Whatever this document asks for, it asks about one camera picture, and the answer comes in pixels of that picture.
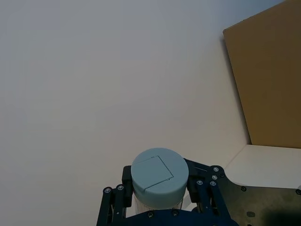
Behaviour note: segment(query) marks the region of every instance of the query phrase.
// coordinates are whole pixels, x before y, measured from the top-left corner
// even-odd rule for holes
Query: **light blue cylinder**
[[[145,207],[162,210],[179,206],[188,179],[186,161],[166,148],[152,148],[132,163],[134,194]]]

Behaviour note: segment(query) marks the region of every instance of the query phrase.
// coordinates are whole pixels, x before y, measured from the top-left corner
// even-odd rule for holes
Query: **cylinder lid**
[[[131,174],[137,199],[153,209],[170,209],[183,198],[188,179],[186,161],[166,148],[152,148],[139,154]]]

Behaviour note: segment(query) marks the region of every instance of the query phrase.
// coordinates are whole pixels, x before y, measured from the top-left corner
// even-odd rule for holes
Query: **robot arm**
[[[122,184],[103,190],[96,226],[301,226],[301,190],[239,186],[220,166],[186,160],[193,211],[152,210],[126,218],[132,205],[131,166]]]

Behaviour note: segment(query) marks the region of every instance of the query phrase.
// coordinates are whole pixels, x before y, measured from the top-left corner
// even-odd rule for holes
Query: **metal plate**
[[[301,226],[301,195],[295,189],[238,186],[219,177],[231,218],[240,226]]]

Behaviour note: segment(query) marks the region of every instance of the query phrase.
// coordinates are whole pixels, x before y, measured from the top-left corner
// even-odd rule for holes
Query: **lid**
[[[146,150],[131,167],[135,196],[150,208],[170,209],[182,200],[188,173],[178,153],[166,148]]]

